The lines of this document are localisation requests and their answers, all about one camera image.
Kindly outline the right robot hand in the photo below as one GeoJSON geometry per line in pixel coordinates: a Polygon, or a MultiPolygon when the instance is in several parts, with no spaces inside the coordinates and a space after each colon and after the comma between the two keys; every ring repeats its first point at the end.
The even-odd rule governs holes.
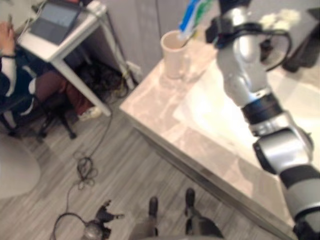
{"type": "Polygon", "coordinates": [[[220,16],[224,17],[226,14],[235,10],[245,10],[250,3],[251,0],[218,0],[220,16]]]}

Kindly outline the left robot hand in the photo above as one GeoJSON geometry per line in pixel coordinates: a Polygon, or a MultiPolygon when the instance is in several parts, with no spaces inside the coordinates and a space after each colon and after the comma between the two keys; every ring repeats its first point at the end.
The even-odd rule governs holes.
{"type": "Polygon", "coordinates": [[[124,214],[115,214],[108,211],[108,207],[111,205],[112,200],[105,201],[97,210],[95,219],[101,224],[107,224],[113,220],[121,220],[125,218],[124,214]]]}

